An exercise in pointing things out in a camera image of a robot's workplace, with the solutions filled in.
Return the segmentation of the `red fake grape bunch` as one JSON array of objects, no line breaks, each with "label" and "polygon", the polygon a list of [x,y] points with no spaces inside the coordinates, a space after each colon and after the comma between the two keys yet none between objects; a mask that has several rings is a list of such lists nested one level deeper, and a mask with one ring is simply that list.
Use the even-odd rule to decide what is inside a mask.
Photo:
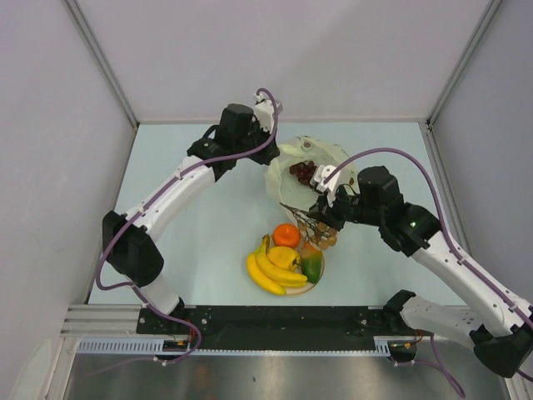
[{"label": "red fake grape bunch", "polygon": [[316,165],[313,161],[299,162],[289,167],[289,173],[304,186],[311,186],[311,180],[315,174]]}]

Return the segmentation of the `brown fake grape bunch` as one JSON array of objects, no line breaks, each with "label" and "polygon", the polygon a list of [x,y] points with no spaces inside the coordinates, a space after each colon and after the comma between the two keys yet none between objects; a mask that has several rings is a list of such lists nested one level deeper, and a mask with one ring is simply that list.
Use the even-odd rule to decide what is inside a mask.
[{"label": "brown fake grape bunch", "polygon": [[280,203],[298,229],[301,242],[322,251],[337,244],[337,230],[307,215],[307,211]]}]

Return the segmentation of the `green fake fruit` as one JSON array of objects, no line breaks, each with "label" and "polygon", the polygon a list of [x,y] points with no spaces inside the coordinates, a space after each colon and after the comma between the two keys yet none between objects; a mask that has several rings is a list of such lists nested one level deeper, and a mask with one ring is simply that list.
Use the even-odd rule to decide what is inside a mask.
[{"label": "green fake fruit", "polygon": [[301,250],[301,271],[311,284],[317,284],[321,278],[322,251],[306,243]]}]

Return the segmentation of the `orange fake fruit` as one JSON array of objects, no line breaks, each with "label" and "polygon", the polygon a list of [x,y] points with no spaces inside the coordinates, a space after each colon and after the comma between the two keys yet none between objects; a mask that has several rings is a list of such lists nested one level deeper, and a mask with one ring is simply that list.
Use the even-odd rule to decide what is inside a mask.
[{"label": "orange fake fruit", "polygon": [[283,223],[275,227],[272,238],[277,246],[296,248],[300,241],[301,235],[299,229],[291,223]]}]

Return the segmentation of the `yellow fake bell pepper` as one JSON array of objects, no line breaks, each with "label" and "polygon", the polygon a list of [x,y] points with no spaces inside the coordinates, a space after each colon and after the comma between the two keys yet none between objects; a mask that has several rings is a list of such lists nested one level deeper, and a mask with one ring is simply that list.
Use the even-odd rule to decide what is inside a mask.
[{"label": "yellow fake bell pepper", "polygon": [[290,272],[295,272],[301,265],[301,256],[299,252],[292,247],[271,247],[266,256],[273,265]]}]

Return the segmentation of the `cream plate with branch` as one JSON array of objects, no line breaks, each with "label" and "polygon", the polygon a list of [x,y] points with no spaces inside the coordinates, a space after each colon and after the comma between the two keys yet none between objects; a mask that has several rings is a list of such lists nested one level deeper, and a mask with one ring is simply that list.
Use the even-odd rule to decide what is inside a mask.
[{"label": "cream plate with branch", "polygon": [[[300,256],[301,256],[301,250],[303,248],[303,246],[300,246],[297,251],[299,252]],[[321,278],[323,276],[323,273],[324,273],[324,269],[325,269],[325,258],[324,258],[324,255],[323,255],[323,260],[322,260],[322,269],[321,269]],[[302,271],[301,271],[301,265],[300,267],[298,267],[296,269],[296,271],[294,273],[299,273],[299,274],[302,274]],[[304,293],[308,293],[310,292],[317,284],[311,284],[309,283],[308,281],[306,281],[306,284],[303,284],[303,283],[291,283],[291,282],[288,282],[286,280],[281,280],[281,281],[278,281],[278,283],[284,287],[286,289],[286,295],[287,296],[299,296],[299,295],[302,295]]]}]

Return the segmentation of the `yellow fake banana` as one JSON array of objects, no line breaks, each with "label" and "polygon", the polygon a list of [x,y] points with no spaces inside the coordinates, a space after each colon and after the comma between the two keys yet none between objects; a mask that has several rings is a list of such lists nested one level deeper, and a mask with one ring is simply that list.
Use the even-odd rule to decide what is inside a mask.
[{"label": "yellow fake banana", "polygon": [[306,284],[307,277],[290,272],[273,265],[267,258],[271,245],[271,236],[265,235],[258,248],[247,256],[246,268],[249,277],[261,289],[276,296],[286,296],[286,289],[278,281],[286,280],[289,283]]}]

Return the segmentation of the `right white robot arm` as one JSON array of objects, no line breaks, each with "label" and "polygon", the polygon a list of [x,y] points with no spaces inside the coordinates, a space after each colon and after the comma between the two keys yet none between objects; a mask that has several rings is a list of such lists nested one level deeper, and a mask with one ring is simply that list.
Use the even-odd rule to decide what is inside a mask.
[{"label": "right white robot arm", "polygon": [[376,227],[383,242],[432,271],[470,309],[459,312],[400,291],[384,313],[386,328],[428,331],[470,349],[493,373],[511,378],[532,352],[532,304],[498,282],[426,208],[406,202],[384,166],[357,176],[348,192],[338,167],[320,166],[311,182],[320,193],[308,216],[340,231],[346,223]]}]

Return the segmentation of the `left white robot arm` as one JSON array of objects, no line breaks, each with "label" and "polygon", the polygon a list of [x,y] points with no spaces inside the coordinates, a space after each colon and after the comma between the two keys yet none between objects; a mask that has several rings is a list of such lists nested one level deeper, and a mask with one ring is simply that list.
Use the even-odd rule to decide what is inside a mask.
[{"label": "left white robot arm", "polygon": [[276,145],[277,102],[258,98],[253,107],[231,103],[219,123],[210,126],[188,149],[172,175],[129,211],[108,212],[102,220],[102,262],[126,280],[123,286],[156,312],[166,333],[184,323],[184,302],[163,275],[157,240],[174,217],[203,190],[218,182],[243,158],[267,165],[280,152]]}]

